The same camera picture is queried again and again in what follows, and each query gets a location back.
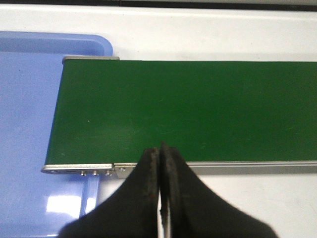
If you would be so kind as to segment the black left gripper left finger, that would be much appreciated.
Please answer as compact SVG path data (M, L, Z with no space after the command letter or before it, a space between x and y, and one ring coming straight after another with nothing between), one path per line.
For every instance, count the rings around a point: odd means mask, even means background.
M145 149L123 184L87 215L63 227L60 238L156 238L159 150Z

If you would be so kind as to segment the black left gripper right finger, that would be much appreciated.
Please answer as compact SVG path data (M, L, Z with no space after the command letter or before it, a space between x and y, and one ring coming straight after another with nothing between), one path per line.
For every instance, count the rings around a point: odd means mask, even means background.
M209 189L175 147L161 144L160 194L166 238L275 238L266 223Z

